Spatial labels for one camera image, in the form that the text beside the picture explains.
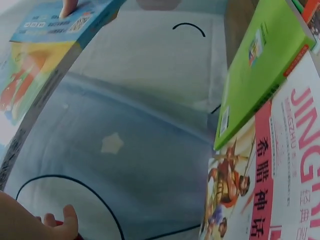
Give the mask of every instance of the book cover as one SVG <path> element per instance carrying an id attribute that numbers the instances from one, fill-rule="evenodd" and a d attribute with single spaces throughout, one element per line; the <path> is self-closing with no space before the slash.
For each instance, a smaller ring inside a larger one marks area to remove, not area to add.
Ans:
<path id="1" fill-rule="evenodd" d="M 309 0 L 305 5 L 302 17 L 316 41 L 312 52 L 316 55 L 320 55 L 320 1 Z"/>
<path id="2" fill-rule="evenodd" d="M 283 83 L 315 39 L 291 0 L 260 0 L 224 84 L 219 150 Z"/>
<path id="3" fill-rule="evenodd" d="M 200 240 L 319 239 L 319 62 L 308 51 L 209 160 Z"/>
<path id="4" fill-rule="evenodd" d="M 296 9 L 298 9 L 299 13 L 302 14 L 304 11 L 304 6 L 301 4 L 299 0 L 292 0 L 293 4 L 295 5 Z"/>
<path id="5" fill-rule="evenodd" d="M 125 0 L 80 0 L 60 19 L 62 1 L 27 15 L 0 59 L 0 190 L 39 113 L 68 69 Z"/>

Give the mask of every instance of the colorful illustration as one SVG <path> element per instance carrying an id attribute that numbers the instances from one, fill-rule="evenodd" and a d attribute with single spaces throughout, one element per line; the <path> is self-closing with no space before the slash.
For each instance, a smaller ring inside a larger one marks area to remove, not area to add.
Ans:
<path id="1" fill-rule="evenodd" d="M 8 81 L 0 93 L 0 112 L 16 125 L 24 116 L 50 73 L 73 43 L 11 43 L 6 62 Z"/>
<path id="2" fill-rule="evenodd" d="M 245 131 L 237 134 L 209 161 L 201 239 L 222 239 L 234 223 L 233 214 L 246 212 L 248 205 L 252 203 L 255 143 L 255 122 L 251 121 L 246 125 Z"/>
<path id="3" fill-rule="evenodd" d="M 250 48 L 249 48 L 249 64 L 252 67 L 256 62 L 257 58 L 263 52 L 263 43 L 261 39 L 261 32 L 260 29 L 256 31 L 255 38 L 252 41 Z"/>

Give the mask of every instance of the green book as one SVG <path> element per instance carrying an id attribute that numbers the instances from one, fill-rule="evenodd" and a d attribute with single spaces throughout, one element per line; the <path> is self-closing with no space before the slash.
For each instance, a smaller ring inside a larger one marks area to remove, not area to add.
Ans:
<path id="1" fill-rule="evenodd" d="M 259 1 L 225 80 L 215 150 L 259 110 L 314 45 L 292 0 Z"/>

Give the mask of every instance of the fingertip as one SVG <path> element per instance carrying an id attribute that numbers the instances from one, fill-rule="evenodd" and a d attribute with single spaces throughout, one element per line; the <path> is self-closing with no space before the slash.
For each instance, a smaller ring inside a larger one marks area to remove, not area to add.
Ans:
<path id="1" fill-rule="evenodd" d="M 76 227 L 78 232 L 78 216 L 74 206 L 68 204 L 63 208 L 64 223 Z"/>
<path id="2" fill-rule="evenodd" d="M 43 222 L 44 222 L 44 225 L 52 228 L 57 226 L 55 216 L 52 213 L 47 213 L 46 215 L 44 215 Z"/>
<path id="3" fill-rule="evenodd" d="M 77 8 L 78 0 L 63 0 L 63 7 L 59 18 L 66 18 Z"/>

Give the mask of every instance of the white book cover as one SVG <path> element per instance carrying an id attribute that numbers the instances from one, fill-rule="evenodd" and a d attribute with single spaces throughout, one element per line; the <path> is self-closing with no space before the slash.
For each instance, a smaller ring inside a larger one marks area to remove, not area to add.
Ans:
<path id="1" fill-rule="evenodd" d="M 209 160 L 199 239 L 319 239 L 319 62 L 307 52 L 273 99 Z"/>

